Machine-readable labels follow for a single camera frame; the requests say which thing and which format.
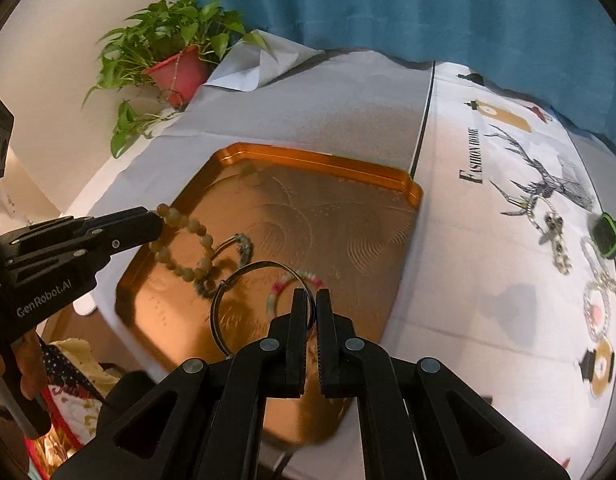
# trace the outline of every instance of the person's hand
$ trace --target person's hand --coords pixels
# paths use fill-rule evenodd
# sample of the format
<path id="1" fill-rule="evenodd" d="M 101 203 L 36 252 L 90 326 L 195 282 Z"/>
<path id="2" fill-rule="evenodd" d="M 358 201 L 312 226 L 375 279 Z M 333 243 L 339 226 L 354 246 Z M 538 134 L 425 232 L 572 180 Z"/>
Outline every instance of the person's hand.
<path id="1" fill-rule="evenodd" d="M 28 332 L 21 342 L 12 345 L 12 351 L 21 372 L 21 393 L 28 400 L 32 400 L 48 386 L 48 376 L 44 359 L 41 357 L 41 345 L 37 333 L 34 330 Z M 0 356 L 0 377 L 4 372 L 5 365 Z"/>

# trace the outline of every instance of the pink beaded bracelet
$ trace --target pink beaded bracelet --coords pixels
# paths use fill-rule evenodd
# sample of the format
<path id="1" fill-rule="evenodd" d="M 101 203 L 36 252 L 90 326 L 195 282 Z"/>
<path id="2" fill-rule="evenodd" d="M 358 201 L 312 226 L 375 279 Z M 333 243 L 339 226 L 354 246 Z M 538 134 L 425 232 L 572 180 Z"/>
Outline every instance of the pink beaded bracelet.
<path id="1" fill-rule="evenodd" d="M 306 270 L 298 270 L 297 274 L 306 280 L 307 282 L 312 283 L 317 289 L 323 287 L 323 282 L 320 280 L 314 273 L 307 272 Z M 270 295 L 268 296 L 268 300 L 266 301 L 266 313 L 268 317 L 275 317 L 275 306 L 277 305 L 277 298 L 281 294 L 281 291 L 286 288 L 286 285 L 293 280 L 296 280 L 289 272 L 284 274 L 281 279 L 275 283 L 270 289 Z"/>

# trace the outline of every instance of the orange metal tray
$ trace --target orange metal tray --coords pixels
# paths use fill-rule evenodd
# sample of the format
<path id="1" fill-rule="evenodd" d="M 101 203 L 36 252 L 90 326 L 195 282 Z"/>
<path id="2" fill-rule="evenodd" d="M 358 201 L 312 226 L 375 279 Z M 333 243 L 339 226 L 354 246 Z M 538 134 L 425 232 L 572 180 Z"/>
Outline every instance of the orange metal tray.
<path id="1" fill-rule="evenodd" d="M 277 260 L 309 270 L 330 289 L 333 310 L 350 317 L 357 334 L 379 341 L 392 309 L 422 190 L 407 173 L 368 162 L 259 144 L 233 144 L 215 153 L 173 206 L 200 219 L 215 245 L 235 233 L 253 241 L 253 261 Z M 174 258 L 194 267 L 197 237 L 168 230 Z M 236 269 L 235 247 L 221 253 L 211 277 Z M 266 299 L 280 278 L 261 269 L 226 293 L 222 333 L 235 351 L 264 337 L 270 320 Z M 277 315 L 290 310 L 294 287 L 278 298 Z M 117 288 L 116 311 L 167 369 L 190 357 L 224 358 L 209 324 L 210 300 L 192 284 L 155 264 L 142 247 Z M 309 341 L 306 393 L 269 399 L 265 433 L 288 446 L 332 436 L 347 403 L 320 395 L 315 341 Z"/>

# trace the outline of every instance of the blue curtain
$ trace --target blue curtain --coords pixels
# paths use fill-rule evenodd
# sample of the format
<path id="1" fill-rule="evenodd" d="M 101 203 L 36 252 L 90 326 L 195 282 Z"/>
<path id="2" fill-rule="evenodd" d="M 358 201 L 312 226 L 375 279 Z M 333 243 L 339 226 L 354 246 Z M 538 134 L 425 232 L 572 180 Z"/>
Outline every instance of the blue curtain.
<path id="1" fill-rule="evenodd" d="M 616 27 L 597 0 L 223 0 L 313 48 L 470 66 L 616 143 Z"/>

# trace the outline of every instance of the white paper sheet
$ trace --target white paper sheet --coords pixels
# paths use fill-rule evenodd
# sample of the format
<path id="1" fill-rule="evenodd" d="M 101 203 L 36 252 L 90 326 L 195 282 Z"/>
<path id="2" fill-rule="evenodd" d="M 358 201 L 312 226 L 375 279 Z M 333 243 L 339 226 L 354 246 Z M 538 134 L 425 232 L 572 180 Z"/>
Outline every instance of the white paper sheet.
<path id="1" fill-rule="evenodd" d="M 214 69 L 205 85 L 250 92 L 299 66 L 323 50 L 315 50 L 274 34 L 256 30 L 268 50 L 239 41 Z"/>

